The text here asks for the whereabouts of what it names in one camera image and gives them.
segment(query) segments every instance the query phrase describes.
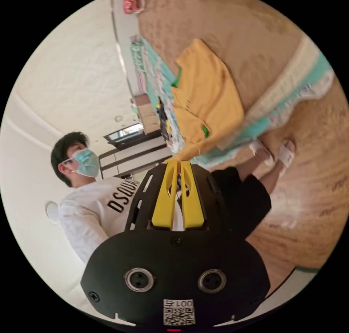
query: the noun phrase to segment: face mask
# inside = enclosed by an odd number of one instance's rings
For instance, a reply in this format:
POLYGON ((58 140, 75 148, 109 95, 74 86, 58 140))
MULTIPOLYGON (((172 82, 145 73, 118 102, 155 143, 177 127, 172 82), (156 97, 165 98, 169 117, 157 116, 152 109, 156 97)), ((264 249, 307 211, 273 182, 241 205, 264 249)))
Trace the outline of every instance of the face mask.
POLYGON ((79 163, 77 172, 86 177, 95 178, 98 175, 99 171, 99 160, 98 156, 92 152, 90 149, 84 149, 76 151, 73 155, 73 158, 76 159, 79 163))

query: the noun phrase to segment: bedsheet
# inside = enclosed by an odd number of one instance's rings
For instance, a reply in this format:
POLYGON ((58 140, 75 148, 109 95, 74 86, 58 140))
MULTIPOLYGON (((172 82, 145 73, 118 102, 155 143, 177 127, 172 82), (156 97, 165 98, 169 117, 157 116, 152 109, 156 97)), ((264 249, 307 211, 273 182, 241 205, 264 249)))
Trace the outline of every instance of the bedsheet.
MULTIPOLYGON (((154 107, 158 103, 158 96, 163 101, 173 133, 173 142, 169 148, 176 154, 185 145, 172 107, 171 84, 176 76, 143 37, 142 43, 147 93, 154 107)), ((303 34, 285 70, 248 110, 239 130, 218 142, 209 152, 193 157, 191 163, 209 169, 234 158, 242 146, 287 123, 297 103, 323 97, 331 87, 333 78, 334 72, 324 55, 310 38, 303 34)))

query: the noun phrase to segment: screw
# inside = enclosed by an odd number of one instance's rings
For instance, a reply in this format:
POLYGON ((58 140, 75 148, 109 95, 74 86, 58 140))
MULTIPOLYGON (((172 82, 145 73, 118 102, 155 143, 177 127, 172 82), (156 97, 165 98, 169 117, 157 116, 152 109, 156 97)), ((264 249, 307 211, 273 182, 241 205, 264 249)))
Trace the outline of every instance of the screw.
POLYGON ((182 240, 180 237, 173 237, 172 240, 171 240, 171 244, 172 246, 174 247, 179 247, 181 244, 182 244, 182 240))
POLYGON ((95 292, 88 293, 89 298, 94 301, 95 303, 99 302, 99 296, 95 292))
POLYGON ((251 300, 252 304, 258 304, 260 301, 261 301, 260 296, 253 297, 251 300))

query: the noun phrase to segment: white sweatshirt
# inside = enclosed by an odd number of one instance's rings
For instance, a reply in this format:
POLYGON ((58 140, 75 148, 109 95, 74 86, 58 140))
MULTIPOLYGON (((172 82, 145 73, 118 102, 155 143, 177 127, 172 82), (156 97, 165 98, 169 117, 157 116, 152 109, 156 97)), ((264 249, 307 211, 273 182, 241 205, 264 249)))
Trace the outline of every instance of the white sweatshirt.
MULTIPOLYGON (((59 206, 59 219, 75 252, 87 263, 106 239, 125 229, 131 201, 140 183, 111 177, 77 188, 59 206)), ((176 203, 173 230, 183 231, 176 203)))

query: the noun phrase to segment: slipper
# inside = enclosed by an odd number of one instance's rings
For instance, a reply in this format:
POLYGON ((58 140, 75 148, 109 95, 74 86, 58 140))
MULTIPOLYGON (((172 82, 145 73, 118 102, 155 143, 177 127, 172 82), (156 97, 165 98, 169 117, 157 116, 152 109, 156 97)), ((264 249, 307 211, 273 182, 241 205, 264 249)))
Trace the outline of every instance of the slipper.
POLYGON ((266 166, 271 167, 274 164, 274 155, 263 145, 261 141, 258 139, 254 140, 250 145, 249 148, 253 152, 254 155, 256 155, 257 150, 260 148, 266 151, 269 154, 269 158, 267 158, 264 163, 266 166))
POLYGON ((296 146, 291 139, 286 139, 280 146, 279 161, 284 164, 279 176, 282 177, 293 162, 296 156, 296 146))

